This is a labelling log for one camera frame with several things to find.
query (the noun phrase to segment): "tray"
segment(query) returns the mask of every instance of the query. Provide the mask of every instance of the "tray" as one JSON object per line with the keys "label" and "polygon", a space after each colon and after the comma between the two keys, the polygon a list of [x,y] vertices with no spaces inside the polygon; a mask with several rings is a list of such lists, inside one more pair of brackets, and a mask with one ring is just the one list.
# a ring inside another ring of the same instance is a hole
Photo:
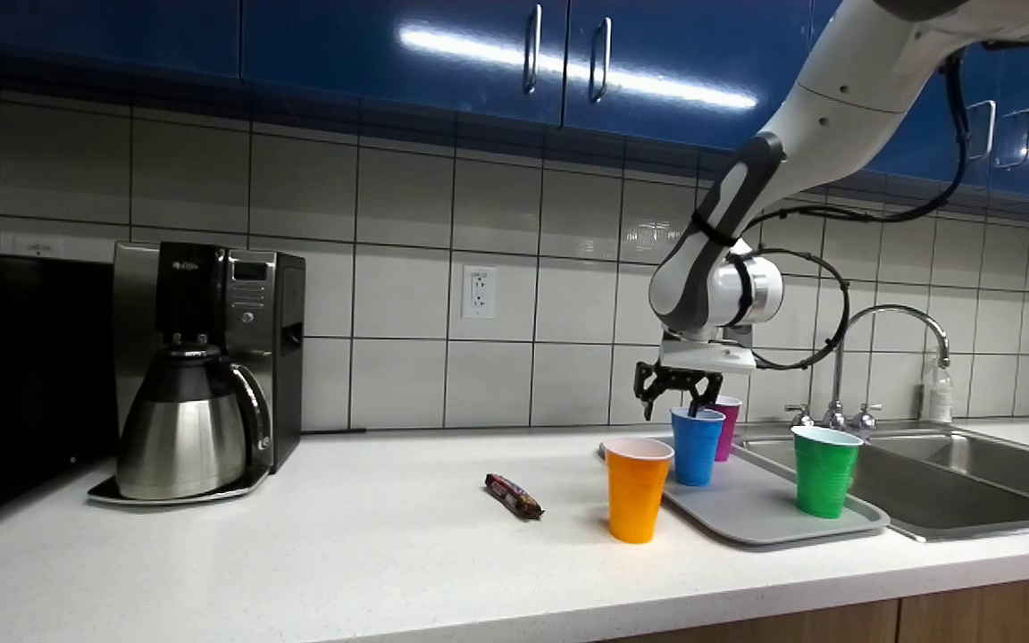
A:
{"label": "tray", "polygon": [[794,499],[794,480],[746,461],[743,452],[714,465],[712,486],[663,486],[666,508],[734,546],[801,546],[873,536],[889,524],[883,508],[857,495],[846,499],[839,519],[801,515]]}
{"label": "tray", "polygon": [[91,505],[108,505],[108,508],[191,508],[191,505],[222,505],[222,499],[232,499],[232,495],[247,495],[247,492],[252,492],[259,486],[259,480],[264,480],[264,473],[247,475],[247,480],[240,480],[232,486],[198,492],[198,495],[169,495],[169,499],[120,495],[117,480],[108,480],[108,483],[91,486],[84,495]]}

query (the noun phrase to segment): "sink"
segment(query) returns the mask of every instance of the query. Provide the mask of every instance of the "sink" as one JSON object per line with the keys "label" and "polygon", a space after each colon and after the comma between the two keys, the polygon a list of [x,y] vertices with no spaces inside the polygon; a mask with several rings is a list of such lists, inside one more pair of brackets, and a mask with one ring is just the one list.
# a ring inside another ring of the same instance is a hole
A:
{"label": "sink", "polygon": [[873,445],[1029,492],[1029,445],[971,437],[961,427],[892,431],[875,437]]}
{"label": "sink", "polygon": [[[883,508],[892,529],[918,539],[965,539],[1007,529],[1029,529],[1029,461],[1012,465],[987,439],[950,439],[939,427],[869,437],[857,457],[855,495]],[[752,437],[739,445],[743,457],[794,475],[794,437]]]}

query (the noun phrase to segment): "backsplash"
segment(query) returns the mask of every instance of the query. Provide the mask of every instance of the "backsplash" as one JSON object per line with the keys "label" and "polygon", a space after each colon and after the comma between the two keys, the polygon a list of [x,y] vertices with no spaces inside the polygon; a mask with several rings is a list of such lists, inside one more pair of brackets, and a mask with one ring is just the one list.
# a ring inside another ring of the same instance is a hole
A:
{"label": "backsplash", "polygon": [[[0,252],[109,262],[115,242],[206,239],[306,258],[306,427],[634,424],[631,364],[655,362],[659,332],[647,275],[699,188],[631,167],[0,94]],[[1029,226],[772,221],[761,239],[827,258],[855,308],[934,313],[958,413],[1029,413]],[[795,362],[832,332],[839,301],[811,264],[781,269],[784,309],[758,348]],[[469,270],[493,277],[485,308],[464,308]],[[932,353],[909,319],[855,325],[843,402],[909,417]],[[790,402],[820,412],[827,386],[820,362],[730,378],[726,395],[772,420]]]}

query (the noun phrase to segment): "countertop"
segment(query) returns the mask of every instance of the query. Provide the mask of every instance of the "countertop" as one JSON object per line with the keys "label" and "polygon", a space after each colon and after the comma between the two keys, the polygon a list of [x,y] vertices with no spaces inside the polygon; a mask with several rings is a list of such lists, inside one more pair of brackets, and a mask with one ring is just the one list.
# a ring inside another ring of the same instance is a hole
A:
{"label": "countertop", "polygon": [[[1029,420],[969,427],[1029,443]],[[1029,577],[1029,529],[752,554],[659,509],[628,546],[602,529],[599,439],[303,439],[257,492],[178,509],[96,508],[109,468],[70,475],[0,509],[0,643],[596,639]],[[545,519],[513,521],[485,473]]]}

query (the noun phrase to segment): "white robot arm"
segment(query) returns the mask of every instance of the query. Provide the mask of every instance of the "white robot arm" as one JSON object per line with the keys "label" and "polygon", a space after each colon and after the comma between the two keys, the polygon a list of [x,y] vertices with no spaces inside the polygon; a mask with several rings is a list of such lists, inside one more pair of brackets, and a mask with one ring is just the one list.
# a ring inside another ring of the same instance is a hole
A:
{"label": "white robot arm", "polygon": [[726,370],[749,370],[749,325],[774,319],[781,275],[734,233],[767,205],[863,167],[928,74],[971,44],[1029,44],[1029,0],[843,0],[767,125],[734,155],[650,277],[663,325],[634,395],[712,402]]}

